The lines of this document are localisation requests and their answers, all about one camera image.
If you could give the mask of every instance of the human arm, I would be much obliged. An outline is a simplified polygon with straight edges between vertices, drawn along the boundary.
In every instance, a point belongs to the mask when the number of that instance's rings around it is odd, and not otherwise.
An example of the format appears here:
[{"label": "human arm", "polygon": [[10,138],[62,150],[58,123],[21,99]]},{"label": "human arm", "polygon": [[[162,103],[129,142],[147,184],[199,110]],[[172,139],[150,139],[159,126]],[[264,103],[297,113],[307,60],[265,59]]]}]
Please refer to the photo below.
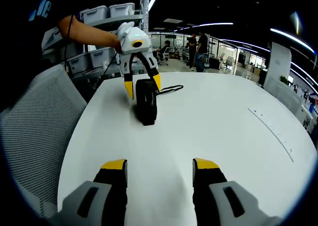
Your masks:
[{"label": "human arm", "polygon": [[201,47],[201,43],[199,43],[199,45],[198,45],[198,47],[197,47],[197,52],[198,52],[198,50],[200,49],[200,47]]},{"label": "human arm", "polygon": [[165,52],[165,50],[167,49],[167,46],[164,46],[162,49],[158,50],[161,54]]},{"label": "human arm", "polygon": [[[63,38],[67,38],[71,16],[67,16],[58,22],[58,28]],[[73,17],[69,38],[78,43],[112,47],[117,53],[121,53],[120,41],[113,33],[102,31],[92,26],[81,23]]]}]

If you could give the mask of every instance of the black object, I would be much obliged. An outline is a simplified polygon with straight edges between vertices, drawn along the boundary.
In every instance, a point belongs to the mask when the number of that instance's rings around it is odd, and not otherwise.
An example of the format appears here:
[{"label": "black object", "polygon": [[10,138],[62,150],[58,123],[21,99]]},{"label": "black object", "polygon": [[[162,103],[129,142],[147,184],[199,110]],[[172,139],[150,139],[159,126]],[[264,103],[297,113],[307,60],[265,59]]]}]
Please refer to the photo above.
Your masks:
[{"label": "black object", "polygon": [[245,59],[246,59],[246,56],[245,55],[243,55],[242,53],[240,53],[239,55],[238,55],[238,62],[239,63],[241,63],[241,64],[245,64]]},{"label": "black object", "polygon": [[220,67],[220,62],[218,59],[215,59],[215,58],[209,58],[209,68],[212,68],[212,69],[219,69]]},{"label": "black object", "polygon": [[155,124],[157,118],[156,95],[156,86],[151,79],[137,80],[137,117],[145,126]]},{"label": "black object", "polygon": [[193,160],[195,174],[193,177],[193,196],[195,214],[198,226],[221,226],[217,202],[209,185],[227,182],[219,168],[198,169]]},{"label": "black object", "polygon": [[266,71],[264,71],[264,70],[261,70],[261,71],[260,71],[260,73],[259,73],[259,80],[258,80],[258,83],[259,83],[259,84],[264,85],[266,75],[267,75],[267,72],[266,72]]},{"label": "black object", "polygon": [[237,218],[245,213],[241,202],[231,187],[224,188],[224,193],[227,196],[231,208],[233,210],[234,217]]},{"label": "black object", "polygon": [[91,187],[88,192],[85,194],[83,201],[81,202],[79,209],[78,209],[78,215],[87,218],[88,211],[91,206],[91,203],[93,202],[93,199],[98,191],[97,187]]},{"label": "black object", "polygon": [[180,90],[182,88],[183,88],[183,85],[180,85],[180,84],[174,85],[174,86],[170,86],[170,87],[161,89],[161,91],[159,93],[157,93],[157,95],[164,94],[164,93],[169,93],[169,92],[172,92],[172,91],[178,91],[178,90]]},{"label": "black object", "polygon": [[124,226],[127,198],[127,160],[124,161],[122,169],[101,168],[94,182],[109,184],[111,189],[107,195],[103,215],[102,226]]}]

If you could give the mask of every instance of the person standing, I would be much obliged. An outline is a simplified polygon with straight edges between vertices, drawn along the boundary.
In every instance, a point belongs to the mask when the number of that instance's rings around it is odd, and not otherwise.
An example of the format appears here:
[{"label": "person standing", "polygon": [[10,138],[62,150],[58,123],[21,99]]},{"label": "person standing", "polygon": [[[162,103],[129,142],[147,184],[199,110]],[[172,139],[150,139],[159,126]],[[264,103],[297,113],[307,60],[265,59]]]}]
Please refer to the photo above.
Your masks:
[{"label": "person standing", "polygon": [[194,71],[193,69],[193,61],[195,56],[195,50],[197,45],[196,34],[192,34],[192,37],[189,38],[189,68],[191,71]]},{"label": "person standing", "polygon": [[202,59],[204,54],[207,53],[208,49],[208,37],[204,34],[204,32],[199,32],[200,39],[197,48],[197,52],[195,54],[195,65],[197,67],[197,72],[205,72],[204,66],[202,64]]}]

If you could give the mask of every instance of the ceiling light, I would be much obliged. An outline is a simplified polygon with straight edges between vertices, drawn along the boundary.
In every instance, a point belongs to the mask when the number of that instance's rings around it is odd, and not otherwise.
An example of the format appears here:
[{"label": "ceiling light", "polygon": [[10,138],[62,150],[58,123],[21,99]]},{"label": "ceiling light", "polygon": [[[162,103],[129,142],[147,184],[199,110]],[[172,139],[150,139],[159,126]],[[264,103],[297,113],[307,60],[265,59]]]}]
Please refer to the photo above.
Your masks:
[{"label": "ceiling light", "polygon": [[248,50],[248,51],[252,51],[252,52],[255,52],[255,53],[258,53],[257,51],[254,51],[254,50],[251,50],[249,48],[245,48],[245,47],[239,47],[240,49],[245,49],[245,50]]},{"label": "ceiling light", "polygon": [[156,0],[150,0],[149,5],[148,5],[148,11],[153,7],[154,3]]},{"label": "ceiling light", "polygon": [[230,45],[224,44],[224,43],[220,43],[220,46],[228,46],[228,47],[232,47]]},{"label": "ceiling light", "polygon": [[300,69],[305,75],[307,75],[308,76],[308,78],[312,81],[312,82],[314,82],[317,86],[318,86],[318,83],[307,73],[307,72],[305,72],[302,68],[300,68],[298,65],[296,65],[295,63],[293,63],[293,62],[291,62],[294,66],[296,66],[298,69]]},{"label": "ceiling light", "polygon": [[300,51],[297,50],[296,48],[294,48],[294,47],[292,47],[292,46],[290,46],[290,48],[292,48],[293,50],[297,51],[299,54],[301,54],[301,55],[305,56],[307,59],[309,59],[308,56],[306,56],[304,53],[300,52]]},{"label": "ceiling light", "polygon": [[[160,35],[160,32],[148,32],[148,34],[159,34]],[[169,32],[162,32],[161,35],[176,35],[176,36],[183,36],[184,34],[176,34],[176,33],[169,33]]]},{"label": "ceiling light", "polygon": [[311,84],[313,85],[314,83],[310,81],[310,79],[308,79],[308,77],[306,77],[306,80]]},{"label": "ceiling light", "polygon": [[202,25],[193,26],[193,27],[212,26],[212,25],[233,25],[233,23],[232,22],[207,23],[207,24],[202,24]]},{"label": "ceiling light", "polygon": [[241,43],[241,44],[246,44],[246,45],[257,47],[257,48],[260,48],[262,50],[270,52],[270,50],[267,50],[265,48],[262,48],[262,47],[259,47],[259,46],[255,46],[255,45],[252,45],[252,44],[249,44],[249,43],[241,42],[241,41],[234,41],[234,40],[227,40],[227,39],[221,39],[221,41],[232,41],[232,42],[237,42],[237,43]]},{"label": "ceiling light", "polygon": [[166,19],[166,20],[164,20],[163,22],[170,22],[170,23],[178,24],[178,23],[183,22],[183,21],[181,21],[181,20],[177,20],[177,19],[167,18],[167,19]]},{"label": "ceiling light", "polygon": [[289,34],[287,34],[287,33],[285,33],[285,32],[282,32],[282,31],[280,31],[280,30],[273,29],[273,28],[271,28],[270,30],[271,30],[272,32],[276,32],[276,33],[278,33],[278,34],[281,34],[281,35],[283,35],[283,36],[286,36],[286,37],[288,37],[289,39],[292,39],[293,41],[296,41],[297,43],[299,43],[299,44],[301,44],[302,46],[306,47],[308,50],[310,50],[311,52],[313,52],[313,53],[315,54],[315,51],[314,51],[309,45],[307,45],[306,43],[304,43],[304,42],[302,42],[301,40],[297,39],[296,37],[291,36],[291,35],[289,35]]},{"label": "ceiling light", "polygon": [[243,44],[243,46],[244,46],[244,47],[246,47],[246,48],[251,49],[251,47],[250,47],[250,46],[248,46],[248,45],[244,45],[244,44]]},{"label": "ceiling light", "polygon": [[310,86],[310,88],[318,95],[318,92],[315,90],[315,88],[307,81],[305,80],[304,77],[302,77],[300,74],[298,74],[296,71],[294,71],[293,69],[290,69],[292,72],[294,72],[296,75],[298,75],[300,78],[303,79],[303,81],[305,81],[305,83],[308,84],[308,86]]}]

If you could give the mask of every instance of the desk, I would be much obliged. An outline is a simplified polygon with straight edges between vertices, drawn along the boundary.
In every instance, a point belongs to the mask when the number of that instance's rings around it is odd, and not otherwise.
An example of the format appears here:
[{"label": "desk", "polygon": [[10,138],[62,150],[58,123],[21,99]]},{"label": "desk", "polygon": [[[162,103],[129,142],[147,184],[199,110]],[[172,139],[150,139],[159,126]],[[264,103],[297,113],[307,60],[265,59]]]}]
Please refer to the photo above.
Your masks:
[{"label": "desk", "polygon": [[257,67],[253,67],[252,73],[254,73],[254,75],[259,76],[261,69],[257,68]]},{"label": "desk", "polygon": [[[147,75],[135,75],[137,79]],[[240,76],[161,73],[155,125],[133,114],[122,78],[106,80],[84,110],[61,169],[58,209],[63,199],[93,180],[107,161],[128,160],[127,226],[195,225],[192,159],[217,163],[258,199],[269,216],[284,217],[313,171],[317,152],[298,119],[277,99]],[[294,162],[247,107],[257,108],[292,145]]]}]

